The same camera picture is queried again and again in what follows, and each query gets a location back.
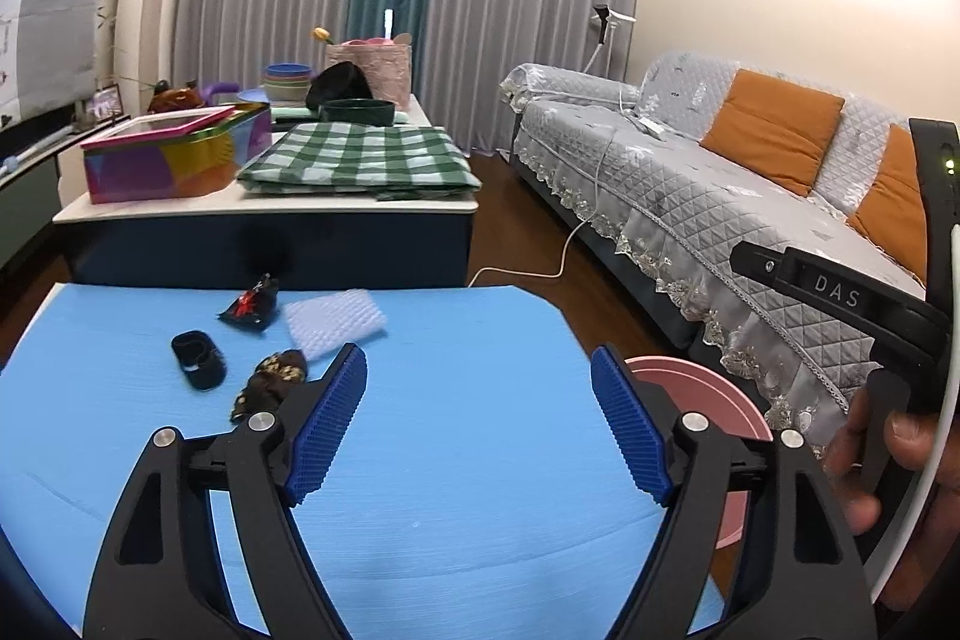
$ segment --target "folded tablecloth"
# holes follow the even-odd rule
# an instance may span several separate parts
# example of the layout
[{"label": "folded tablecloth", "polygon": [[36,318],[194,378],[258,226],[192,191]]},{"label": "folded tablecloth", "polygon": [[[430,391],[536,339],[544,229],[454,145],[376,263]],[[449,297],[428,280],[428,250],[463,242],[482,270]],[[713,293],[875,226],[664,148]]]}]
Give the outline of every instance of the folded tablecloth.
[{"label": "folded tablecloth", "polygon": [[480,188],[464,154],[432,126],[317,122],[291,130],[237,173],[258,194],[375,194],[438,199]]}]

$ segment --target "human hand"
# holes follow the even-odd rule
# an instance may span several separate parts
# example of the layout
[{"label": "human hand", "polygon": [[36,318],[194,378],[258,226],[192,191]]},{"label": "human hand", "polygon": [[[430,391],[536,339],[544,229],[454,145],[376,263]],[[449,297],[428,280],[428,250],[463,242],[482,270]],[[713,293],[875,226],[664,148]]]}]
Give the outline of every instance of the human hand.
[{"label": "human hand", "polygon": [[[880,517],[880,500],[858,486],[859,470],[853,466],[869,422],[870,396],[867,389],[861,389],[853,397],[846,424],[834,434],[824,457],[824,470],[853,534],[869,530]],[[936,415],[891,413],[883,427],[883,440],[896,463],[917,472],[928,461],[936,428]],[[960,531],[960,425],[956,421],[950,429],[936,482],[940,489],[880,594],[880,601],[891,610],[904,611],[913,605]]]}]

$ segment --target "wooden floor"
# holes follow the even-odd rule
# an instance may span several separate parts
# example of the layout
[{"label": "wooden floor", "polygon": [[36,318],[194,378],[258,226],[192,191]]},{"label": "wooden floor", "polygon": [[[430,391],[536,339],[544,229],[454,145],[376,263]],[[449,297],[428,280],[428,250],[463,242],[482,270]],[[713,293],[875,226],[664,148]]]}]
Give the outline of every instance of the wooden floor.
[{"label": "wooden floor", "polygon": [[[500,157],[473,156],[470,165],[484,184],[477,197],[470,276],[482,266],[555,274],[568,228]],[[25,263],[15,286],[0,290],[0,365],[52,285],[68,280],[64,260],[48,249]],[[477,285],[516,285],[536,293],[563,313],[588,353],[604,342],[616,345],[626,357],[673,352],[647,314],[576,239],[559,280],[486,272]],[[730,546],[714,557],[712,574],[725,594],[737,549]]]}]

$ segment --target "sofa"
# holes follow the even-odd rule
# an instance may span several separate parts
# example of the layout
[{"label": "sofa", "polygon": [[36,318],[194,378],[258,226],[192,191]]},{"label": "sofa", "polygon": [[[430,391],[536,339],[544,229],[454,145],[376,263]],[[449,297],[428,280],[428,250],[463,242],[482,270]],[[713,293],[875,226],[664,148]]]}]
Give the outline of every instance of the sofa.
[{"label": "sofa", "polygon": [[[699,145],[740,68],[845,100],[808,197]],[[675,348],[735,381],[771,428],[826,444],[875,367],[872,338],[733,274],[730,252],[741,241],[799,247],[923,298],[913,274],[845,223],[891,124],[907,119],[851,92],[692,52],[661,55],[640,86],[524,64],[501,91],[517,114],[512,166],[569,225],[590,218],[580,238]],[[664,134],[645,133],[637,116]]]}]

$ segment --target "sofa armrest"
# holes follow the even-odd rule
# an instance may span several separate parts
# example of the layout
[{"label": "sofa armrest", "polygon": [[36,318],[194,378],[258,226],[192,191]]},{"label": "sofa armrest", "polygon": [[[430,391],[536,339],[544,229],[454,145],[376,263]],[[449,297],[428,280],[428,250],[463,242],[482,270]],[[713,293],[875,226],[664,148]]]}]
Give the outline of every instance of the sofa armrest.
[{"label": "sofa armrest", "polygon": [[640,100],[640,89],[625,82],[595,77],[568,68],[525,63],[507,74],[500,83],[504,100],[514,112],[522,113],[535,98],[565,104],[599,105],[619,109]]}]

